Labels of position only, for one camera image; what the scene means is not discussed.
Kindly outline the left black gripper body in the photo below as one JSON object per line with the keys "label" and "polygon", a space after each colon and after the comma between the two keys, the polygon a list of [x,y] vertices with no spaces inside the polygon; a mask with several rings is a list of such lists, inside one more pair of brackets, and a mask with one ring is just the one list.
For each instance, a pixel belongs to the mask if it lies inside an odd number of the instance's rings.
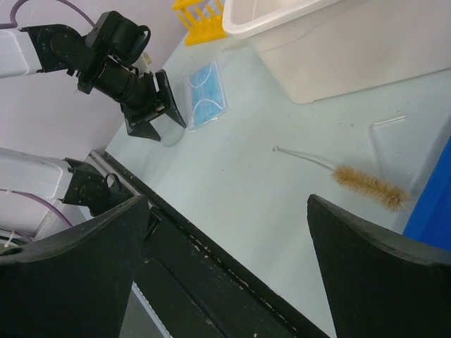
{"label": "left black gripper body", "polygon": [[93,89],[107,95],[121,107],[129,123],[153,120],[166,112],[166,71],[138,75],[112,58],[105,58],[98,70],[77,71],[78,89]]}

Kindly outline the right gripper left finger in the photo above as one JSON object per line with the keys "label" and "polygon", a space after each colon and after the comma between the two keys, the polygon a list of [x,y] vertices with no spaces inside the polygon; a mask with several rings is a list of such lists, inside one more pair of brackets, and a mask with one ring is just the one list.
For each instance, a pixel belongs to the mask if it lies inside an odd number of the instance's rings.
{"label": "right gripper left finger", "polygon": [[149,219],[135,196],[1,254],[2,337],[118,337]]}

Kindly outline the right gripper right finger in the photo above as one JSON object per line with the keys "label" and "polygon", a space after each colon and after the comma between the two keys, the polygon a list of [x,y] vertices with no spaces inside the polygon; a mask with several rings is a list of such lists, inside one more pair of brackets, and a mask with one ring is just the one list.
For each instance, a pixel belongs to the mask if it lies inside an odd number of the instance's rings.
{"label": "right gripper right finger", "polygon": [[311,195],[307,222],[338,337],[449,337],[450,252]]}

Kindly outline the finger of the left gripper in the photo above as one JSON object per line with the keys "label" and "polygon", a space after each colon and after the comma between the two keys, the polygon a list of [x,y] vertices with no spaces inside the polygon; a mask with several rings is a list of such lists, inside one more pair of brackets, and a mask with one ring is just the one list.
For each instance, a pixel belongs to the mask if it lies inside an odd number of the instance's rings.
{"label": "finger of the left gripper", "polygon": [[161,136],[151,124],[151,121],[159,116],[155,110],[135,111],[122,104],[121,111],[125,118],[125,127],[129,136],[151,139],[156,142],[161,141]]}
{"label": "finger of the left gripper", "polygon": [[159,98],[164,106],[163,114],[166,114],[173,122],[177,123],[182,128],[186,128],[187,124],[176,105],[166,71],[161,69],[155,73],[155,76],[159,86]]}

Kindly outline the brown bottle brush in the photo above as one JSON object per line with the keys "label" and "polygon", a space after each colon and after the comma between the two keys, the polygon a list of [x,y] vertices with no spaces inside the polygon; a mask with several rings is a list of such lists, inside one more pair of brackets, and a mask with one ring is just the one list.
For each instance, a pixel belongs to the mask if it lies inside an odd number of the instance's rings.
{"label": "brown bottle brush", "polygon": [[331,178],[340,186],[355,193],[377,201],[388,210],[399,211],[403,207],[412,208],[409,203],[413,198],[403,188],[375,175],[348,165],[331,166],[312,157],[288,149],[273,147],[273,152],[280,152],[316,164],[330,172]]}

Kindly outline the clear watch glass dish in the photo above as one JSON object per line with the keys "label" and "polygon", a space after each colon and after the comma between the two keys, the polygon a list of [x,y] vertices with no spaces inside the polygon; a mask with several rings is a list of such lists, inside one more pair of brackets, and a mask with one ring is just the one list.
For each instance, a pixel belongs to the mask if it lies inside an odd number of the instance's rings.
{"label": "clear watch glass dish", "polygon": [[158,132],[161,138],[160,142],[167,147],[177,144],[185,131],[183,127],[171,120],[167,115],[158,117],[151,121],[151,124]]}

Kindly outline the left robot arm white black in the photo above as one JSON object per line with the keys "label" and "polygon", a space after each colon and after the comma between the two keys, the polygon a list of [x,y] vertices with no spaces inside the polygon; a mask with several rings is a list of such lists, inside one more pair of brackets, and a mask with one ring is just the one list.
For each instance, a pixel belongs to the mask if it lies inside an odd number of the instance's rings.
{"label": "left robot arm white black", "polygon": [[[18,77],[64,70],[78,79],[78,89],[97,90],[119,104],[128,135],[160,141],[152,121],[165,115],[179,126],[165,70],[140,70],[136,63],[151,37],[117,11],[103,13],[87,35],[62,25],[38,25],[1,32],[1,76]],[[92,165],[1,150],[1,189],[46,204],[58,199],[101,215],[130,198],[119,180],[107,182]]]}

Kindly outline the blue face mask in bag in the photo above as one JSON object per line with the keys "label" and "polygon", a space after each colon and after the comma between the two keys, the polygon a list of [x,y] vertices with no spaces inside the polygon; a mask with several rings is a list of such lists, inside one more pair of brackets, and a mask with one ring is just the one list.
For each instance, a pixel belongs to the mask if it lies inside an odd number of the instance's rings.
{"label": "blue face mask in bag", "polygon": [[184,86],[189,131],[198,130],[227,110],[221,73],[215,58],[186,74]]}

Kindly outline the yellow test tube rack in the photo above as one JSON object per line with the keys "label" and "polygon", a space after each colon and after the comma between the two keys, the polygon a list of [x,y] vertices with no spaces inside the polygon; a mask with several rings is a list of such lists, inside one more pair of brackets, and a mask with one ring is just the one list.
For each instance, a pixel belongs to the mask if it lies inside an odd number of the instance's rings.
{"label": "yellow test tube rack", "polygon": [[208,1],[205,9],[200,9],[202,1],[175,0],[171,9],[175,11],[179,20],[187,29],[185,45],[192,46],[228,35],[223,29],[223,1]]}

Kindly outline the blue compartment tray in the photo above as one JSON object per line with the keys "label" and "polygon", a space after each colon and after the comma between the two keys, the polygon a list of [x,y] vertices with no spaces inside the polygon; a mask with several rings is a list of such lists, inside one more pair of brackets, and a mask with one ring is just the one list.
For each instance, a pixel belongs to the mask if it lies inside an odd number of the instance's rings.
{"label": "blue compartment tray", "polygon": [[404,236],[450,250],[450,186],[448,142],[407,221]]}

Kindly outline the white plastic tub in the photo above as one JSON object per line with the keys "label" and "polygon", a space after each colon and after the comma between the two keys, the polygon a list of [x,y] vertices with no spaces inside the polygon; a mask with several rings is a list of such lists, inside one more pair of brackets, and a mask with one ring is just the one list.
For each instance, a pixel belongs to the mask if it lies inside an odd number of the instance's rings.
{"label": "white plastic tub", "polygon": [[222,26],[297,104],[450,67],[449,1],[226,1]]}

